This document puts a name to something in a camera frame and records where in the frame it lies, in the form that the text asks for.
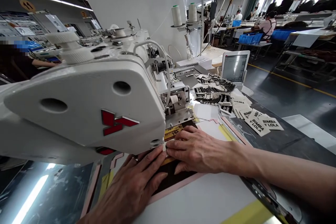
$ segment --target hand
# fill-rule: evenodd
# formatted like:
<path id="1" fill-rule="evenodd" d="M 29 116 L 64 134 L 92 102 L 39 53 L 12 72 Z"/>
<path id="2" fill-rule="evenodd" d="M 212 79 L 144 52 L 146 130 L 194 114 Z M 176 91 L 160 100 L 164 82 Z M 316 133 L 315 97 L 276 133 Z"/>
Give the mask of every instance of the hand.
<path id="1" fill-rule="evenodd" d="M 175 169 L 178 174 L 182 171 L 231 173 L 235 166 L 232 156 L 238 146 L 236 142 L 221 141 L 193 126 L 186 126 L 176 134 L 175 141 L 166 143 L 166 147 L 168 155 L 182 161 Z"/>
<path id="2" fill-rule="evenodd" d="M 113 178 L 103 198 L 78 224 L 128 224 L 145 209 L 152 194 L 167 173 L 154 173 L 166 157 L 163 146 L 138 156 L 138 162 L 129 155 Z"/>

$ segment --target sewing machine logo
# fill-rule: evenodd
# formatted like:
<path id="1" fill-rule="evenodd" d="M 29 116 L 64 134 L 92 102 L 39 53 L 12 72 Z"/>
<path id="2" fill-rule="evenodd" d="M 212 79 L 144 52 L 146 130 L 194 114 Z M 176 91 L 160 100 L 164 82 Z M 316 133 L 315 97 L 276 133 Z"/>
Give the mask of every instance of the sewing machine logo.
<path id="1" fill-rule="evenodd" d="M 103 124 L 108 126 L 103 129 L 104 136 L 122 130 L 123 126 L 132 127 L 140 123 L 125 116 L 116 118 L 114 113 L 107 110 L 101 110 L 101 114 L 101 120 Z"/>

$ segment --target monitor screen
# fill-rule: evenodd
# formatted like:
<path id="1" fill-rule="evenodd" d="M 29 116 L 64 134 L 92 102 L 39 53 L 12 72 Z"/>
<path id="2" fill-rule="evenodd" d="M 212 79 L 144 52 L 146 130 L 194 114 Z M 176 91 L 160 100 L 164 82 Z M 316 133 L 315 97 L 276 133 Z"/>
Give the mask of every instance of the monitor screen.
<path id="1" fill-rule="evenodd" d="M 247 55 L 226 55 L 223 78 L 231 82 L 243 82 Z"/>

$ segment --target seated worker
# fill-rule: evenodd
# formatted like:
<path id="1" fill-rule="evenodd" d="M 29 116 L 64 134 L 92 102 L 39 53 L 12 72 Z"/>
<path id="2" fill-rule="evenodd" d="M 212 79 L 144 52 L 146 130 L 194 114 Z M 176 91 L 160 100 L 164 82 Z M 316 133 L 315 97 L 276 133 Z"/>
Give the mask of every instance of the seated worker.
<path id="1" fill-rule="evenodd" d="M 175 174 L 224 172 L 255 178 L 288 190 L 325 213 L 336 210 L 334 167 L 220 141 L 192 126 L 177 133 L 175 139 L 166 144 L 167 154 L 181 160 Z M 163 172 L 153 176 L 166 157 L 162 148 L 161 145 L 137 158 L 129 155 L 102 199 L 77 224 L 132 223 L 167 177 Z"/>
<path id="2" fill-rule="evenodd" d="M 243 15 L 240 13 L 240 10 L 237 11 L 237 15 L 234 17 L 234 20 L 242 20 Z"/>
<path id="3" fill-rule="evenodd" d="M 58 64 L 29 58 L 26 53 L 11 44 L 0 44 L 0 73 L 15 82 L 26 81 L 47 70 L 37 67 L 54 67 Z"/>
<path id="4" fill-rule="evenodd" d="M 263 33 L 262 41 L 266 41 L 271 38 L 271 35 L 273 34 L 274 29 L 277 26 L 277 22 L 274 19 L 275 15 L 276 12 L 271 11 L 266 15 L 265 21 L 263 21 L 261 24 L 258 24 L 257 26 L 252 27 L 252 31 L 261 30 L 260 32 Z"/>

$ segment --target blue bin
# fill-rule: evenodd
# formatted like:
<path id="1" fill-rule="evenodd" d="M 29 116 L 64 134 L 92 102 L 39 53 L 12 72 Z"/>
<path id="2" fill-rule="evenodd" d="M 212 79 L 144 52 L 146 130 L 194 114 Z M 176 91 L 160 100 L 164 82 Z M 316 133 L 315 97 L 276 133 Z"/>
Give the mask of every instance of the blue bin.
<path id="1" fill-rule="evenodd" d="M 296 30 L 275 30 L 272 34 L 272 39 L 286 40 L 292 32 L 296 32 Z"/>
<path id="2" fill-rule="evenodd" d="M 238 26 L 241 25 L 241 23 L 242 23 L 241 20 L 234 20 L 233 23 L 232 23 L 232 27 L 238 27 Z"/>
<path id="3" fill-rule="evenodd" d="M 247 33 L 239 36 L 239 44 L 252 44 L 259 42 L 263 37 L 262 33 Z"/>

